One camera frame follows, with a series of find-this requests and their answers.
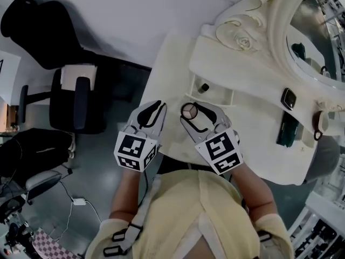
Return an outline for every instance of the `black cable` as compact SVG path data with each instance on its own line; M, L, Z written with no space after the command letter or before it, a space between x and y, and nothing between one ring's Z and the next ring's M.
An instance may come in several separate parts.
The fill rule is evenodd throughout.
M66 168L67 170L69 169L65 164L61 164L61 166L63 166L63 167Z
M61 185L65 188L65 191L66 191L67 196L68 196L68 197L71 199L71 201L73 202L73 199L72 199L72 197L69 195L69 193L68 193L68 191L67 191L65 185L63 184L63 182L60 181L60 183L61 183Z
M147 179L146 170L144 170L144 176L145 176L145 182L146 182L146 190L145 190L145 194L144 194L144 196L142 197L142 200L141 200L141 202L139 203L138 207L141 207L142 202L144 201L145 196L146 196L146 194L147 194L147 190L149 189L149 181L148 181L148 179Z
M63 176L63 177L61 178L61 180L63 180L64 178L68 177L69 175L71 175L71 174L67 174L67 175Z

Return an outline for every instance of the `wrist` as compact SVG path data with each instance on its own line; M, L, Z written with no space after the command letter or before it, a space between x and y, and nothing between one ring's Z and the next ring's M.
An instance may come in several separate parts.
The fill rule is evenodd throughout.
M139 178L141 175L140 172L138 171L135 171L135 170L131 170L131 169L127 169L127 168L124 168L123 172L122 172L122 178L129 178L129 179L132 179L132 178Z
M246 163L242 163L241 165L237 166L236 168L234 168L233 170L231 170L231 174L232 175L237 175L238 173L240 173L246 166Z

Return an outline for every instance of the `checkered cloth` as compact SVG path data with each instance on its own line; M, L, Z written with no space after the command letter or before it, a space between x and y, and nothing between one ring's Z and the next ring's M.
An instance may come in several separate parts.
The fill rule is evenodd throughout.
M78 257L60 246L53 238L39 228L35 239L32 242L33 247L41 257L48 259L77 259Z

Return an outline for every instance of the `white vanity table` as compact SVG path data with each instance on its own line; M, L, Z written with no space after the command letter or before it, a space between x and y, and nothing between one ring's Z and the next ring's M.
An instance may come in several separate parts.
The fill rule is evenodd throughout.
M283 112L313 133L312 117L321 110L318 103L326 101L328 106L331 101L338 107L345 92L316 71L306 73L289 52L286 31L301 2L242 0L221 13L214 25L204 25L197 39L167 35L141 100L141 104L162 100L168 105L161 153L207 165L180 123L181 106L202 100L220 105L229 116L244 160L256 174L282 185L303 183L316 142L294 141L290 148L277 145ZM209 90L199 94L194 81L209 84ZM297 97L292 111L280 102L287 87ZM198 128L210 127L206 118L198 118L193 120ZM343 134L344 123L330 120L324 135Z
M190 88L193 76L189 63L195 44L195 39L186 36L166 37L151 71L141 104L162 100L168 105L161 134L161 153L179 161L207 165L180 123L181 106L189 101L185 94ZM283 114L281 108L263 99L235 91L233 106L224 107L223 110L239 133L244 160L255 173L282 185L303 183L315 146L309 148L301 141L295 141L292 147L286 148L275 143ZM197 124L200 128L205 125L207 123L203 121Z

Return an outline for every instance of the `office chair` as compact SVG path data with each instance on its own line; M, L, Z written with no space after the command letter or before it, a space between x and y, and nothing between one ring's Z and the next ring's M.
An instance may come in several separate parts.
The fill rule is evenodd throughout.
M57 69L50 92L20 94L19 119L25 122L28 104L50 98L51 126L75 133L100 133L105 129L102 89L96 79L94 89L88 78L79 77L75 91L61 88L61 68L92 64L96 78L109 72L116 59L84 50L75 35L70 16L57 1L38 5L34 0L14 0L1 20L1 33L26 50L43 68Z

